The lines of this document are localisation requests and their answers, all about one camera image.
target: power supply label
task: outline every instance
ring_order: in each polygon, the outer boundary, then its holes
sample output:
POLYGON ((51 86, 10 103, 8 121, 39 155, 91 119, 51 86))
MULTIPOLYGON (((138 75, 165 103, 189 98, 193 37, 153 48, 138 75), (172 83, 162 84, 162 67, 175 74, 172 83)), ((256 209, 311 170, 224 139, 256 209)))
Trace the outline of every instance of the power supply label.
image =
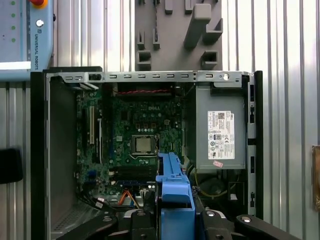
POLYGON ((235 159, 235 115, 208 111, 208 159, 235 159))

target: motherboard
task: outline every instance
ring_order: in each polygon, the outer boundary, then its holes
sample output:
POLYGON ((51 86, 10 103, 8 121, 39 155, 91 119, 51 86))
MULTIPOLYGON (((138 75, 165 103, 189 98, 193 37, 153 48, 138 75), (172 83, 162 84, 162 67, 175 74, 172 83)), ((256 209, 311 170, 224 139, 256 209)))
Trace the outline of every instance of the motherboard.
POLYGON ((93 183, 100 195, 155 181, 158 152, 182 159, 180 97, 105 97, 83 91, 77 102, 77 181, 93 183))

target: black foam block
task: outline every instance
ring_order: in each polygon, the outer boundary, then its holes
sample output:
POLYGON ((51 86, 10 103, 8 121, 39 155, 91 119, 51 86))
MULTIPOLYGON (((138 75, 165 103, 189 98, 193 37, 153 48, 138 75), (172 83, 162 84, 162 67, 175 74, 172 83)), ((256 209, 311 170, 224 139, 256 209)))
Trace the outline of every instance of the black foam block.
POLYGON ((20 149, 0 149, 0 184, 19 182, 23 178, 20 149))

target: pink sticker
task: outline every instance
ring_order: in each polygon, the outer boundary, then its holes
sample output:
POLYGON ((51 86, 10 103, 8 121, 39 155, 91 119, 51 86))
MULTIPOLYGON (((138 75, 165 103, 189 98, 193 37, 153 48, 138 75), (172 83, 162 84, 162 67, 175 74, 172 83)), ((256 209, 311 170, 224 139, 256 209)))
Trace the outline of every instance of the pink sticker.
POLYGON ((218 168, 222 168, 224 166, 224 164, 222 162, 219 162, 217 160, 213 161, 213 165, 215 165, 218 168))

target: cpu socket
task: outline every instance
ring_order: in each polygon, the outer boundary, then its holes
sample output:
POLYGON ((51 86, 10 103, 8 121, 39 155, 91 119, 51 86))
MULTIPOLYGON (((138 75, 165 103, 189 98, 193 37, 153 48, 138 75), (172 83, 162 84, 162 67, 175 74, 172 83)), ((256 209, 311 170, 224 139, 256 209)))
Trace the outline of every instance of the cpu socket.
POLYGON ((156 155, 159 150, 158 135, 132 135, 132 155, 156 155))

